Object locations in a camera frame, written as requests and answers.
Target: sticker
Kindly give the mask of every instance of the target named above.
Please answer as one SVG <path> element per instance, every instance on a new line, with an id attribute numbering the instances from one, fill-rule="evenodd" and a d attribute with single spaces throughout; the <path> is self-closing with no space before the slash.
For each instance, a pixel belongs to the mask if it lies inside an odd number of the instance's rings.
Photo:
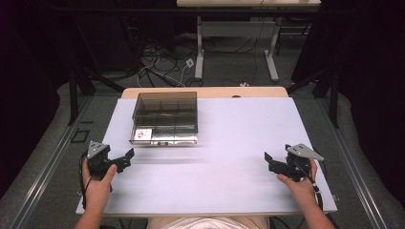
<path id="1" fill-rule="evenodd" d="M 134 140 L 151 140 L 152 129 L 137 129 Z"/>

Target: desk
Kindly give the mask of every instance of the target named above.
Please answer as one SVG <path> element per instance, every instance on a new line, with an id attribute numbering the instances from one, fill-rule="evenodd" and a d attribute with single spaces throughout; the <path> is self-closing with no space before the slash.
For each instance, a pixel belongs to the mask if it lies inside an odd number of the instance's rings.
<path id="1" fill-rule="evenodd" d="M 288 7 L 295 9 L 317 9 L 320 0 L 178 0 L 179 7 L 198 8 L 280 8 Z M 274 65 L 273 54 L 277 42 L 277 36 L 281 26 L 281 18 L 275 18 L 273 22 L 204 22 L 197 17 L 197 61 L 196 78 L 203 77 L 203 36 L 238 36 L 238 37 L 269 37 L 269 50 L 265 50 L 265 58 L 272 81 L 278 81 L 279 76 Z"/>
<path id="2" fill-rule="evenodd" d="M 310 146 L 300 115 L 286 91 L 278 87 L 183 89 L 197 92 L 199 98 L 198 144 L 131 145 L 128 139 L 137 94 L 177 90 L 127 89 L 118 100 L 103 143 L 111 146 L 109 158 L 123 156 L 131 148 L 135 148 L 135 156 L 132 166 L 115 176 L 104 215 L 148 218 L 299 214 L 289 189 L 268 171 L 264 157 L 266 151 L 284 161 L 285 144 Z M 230 97 L 236 94 L 243 97 Z M 336 211 L 321 170 L 316 177 L 324 210 Z M 76 212 L 83 213 L 81 202 Z"/>

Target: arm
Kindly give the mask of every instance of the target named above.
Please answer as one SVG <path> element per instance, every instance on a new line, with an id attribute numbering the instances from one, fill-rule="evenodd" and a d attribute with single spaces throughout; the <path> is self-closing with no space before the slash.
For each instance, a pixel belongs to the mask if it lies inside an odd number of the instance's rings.
<path id="1" fill-rule="evenodd" d="M 87 186 L 86 190 L 86 211 L 81 216 L 75 229 L 98 229 L 101 223 L 102 214 L 105 206 L 107 205 L 108 197 L 110 196 L 110 184 L 116 174 L 117 166 L 113 164 L 107 171 L 103 180 L 92 179 L 89 172 L 87 158 L 83 163 L 83 183 Z"/>
<path id="2" fill-rule="evenodd" d="M 310 159 L 310 167 L 312 179 L 315 180 L 316 164 L 313 159 Z M 277 176 L 289 190 L 292 192 L 295 200 L 298 202 L 301 210 L 304 213 L 304 217 L 307 221 L 309 229 L 329 229 L 334 228 L 330 220 L 325 216 L 322 210 L 319 208 L 315 198 L 315 191 L 313 190 L 312 183 L 305 178 L 301 182 L 294 182 L 288 177 L 279 174 Z"/>

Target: person's hand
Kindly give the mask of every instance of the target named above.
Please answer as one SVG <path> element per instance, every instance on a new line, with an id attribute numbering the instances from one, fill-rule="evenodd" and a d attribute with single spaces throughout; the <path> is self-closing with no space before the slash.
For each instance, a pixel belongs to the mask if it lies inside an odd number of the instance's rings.
<path id="1" fill-rule="evenodd" d="M 312 179 L 315 181 L 316 170 L 317 170 L 316 163 L 313 159 L 310 159 L 309 163 L 310 163 L 310 175 L 309 176 L 312 177 Z M 313 190 L 312 183 L 310 182 L 310 180 L 308 178 L 304 178 L 304 180 L 302 180 L 300 182 L 295 182 L 282 174 L 277 175 L 277 178 L 286 184 L 286 186 L 292 192 L 292 195 L 294 196 L 295 200 L 297 200 L 301 209 L 303 209 L 303 207 L 306 207 L 306 206 L 308 207 L 309 204 L 317 205 L 316 198 L 315 198 L 315 191 Z"/>
<path id="2" fill-rule="evenodd" d="M 97 211 L 103 212 L 105 206 L 107 205 L 108 197 L 110 196 L 110 185 L 116 174 L 117 166 L 115 164 L 111 165 L 104 176 L 103 180 L 96 180 L 90 175 L 88 160 L 85 158 L 83 163 L 83 184 L 86 187 L 90 180 L 89 185 L 86 190 L 86 211 Z"/>

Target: transparent container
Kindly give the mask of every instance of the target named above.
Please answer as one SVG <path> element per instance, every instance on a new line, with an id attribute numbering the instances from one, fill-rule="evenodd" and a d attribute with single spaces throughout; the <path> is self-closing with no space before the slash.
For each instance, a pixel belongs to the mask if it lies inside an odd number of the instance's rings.
<path id="1" fill-rule="evenodd" d="M 197 93 L 142 93 L 133 114 L 134 145 L 197 144 Z"/>

